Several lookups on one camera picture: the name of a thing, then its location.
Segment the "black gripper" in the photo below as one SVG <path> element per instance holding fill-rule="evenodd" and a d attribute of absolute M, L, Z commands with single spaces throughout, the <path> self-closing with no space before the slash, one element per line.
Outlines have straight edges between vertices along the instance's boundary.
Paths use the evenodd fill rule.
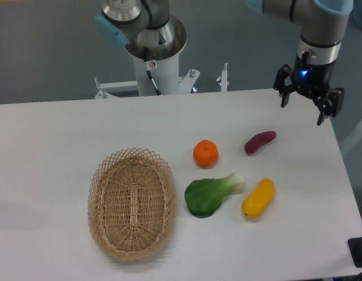
<path fill-rule="evenodd" d="M 328 64 L 312 64 L 311 51 L 304 52 L 300 57 L 296 56 L 292 69 L 284 64 L 275 77 L 273 89 L 281 97 L 281 107 L 289 102 L 290 93 L 298 94 L 317 101 L 319 116 L 316 125 L 321 125 L 329 117 L 335 117 L 342 109 L 345 90 L 344 88 L 329 88 L 335 62 Z M 291 78 L 289 85 L 285 80 Z"/>

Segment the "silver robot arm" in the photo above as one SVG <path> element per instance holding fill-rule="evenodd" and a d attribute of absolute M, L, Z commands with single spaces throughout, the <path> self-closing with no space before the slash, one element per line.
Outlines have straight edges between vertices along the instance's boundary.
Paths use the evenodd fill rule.
<path fill-rule="evenodd" d="M 313 101 L 318 123 L 336 116 L 344 89 L 329 85 L 352 1 L 247 1 L 260 13 L 274 15 L 301 26 L 293 67 L 282 66 L 274 89 L 282 106 L 296 92 Z M 125 49 L 139 64 L 136 70 L 142 95 L 179 92 L 178 68 L 165 70 L 162 62 L 177 58 L 186 44 L 183 24 L 169 12 L 168 1 L 102 1 L 95 25 L 112 45 Z"/>

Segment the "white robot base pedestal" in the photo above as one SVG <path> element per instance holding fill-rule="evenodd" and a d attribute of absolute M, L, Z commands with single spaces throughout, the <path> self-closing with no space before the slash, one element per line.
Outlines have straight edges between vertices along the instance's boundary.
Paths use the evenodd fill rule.
<path fill-rule="evenodd" d="M 139 96 L 179 92 L 179 55 L 186 45 L 186 29 L 176 17 L 159 29 L 145 29 L 125 50 L 134 62 Z"/>

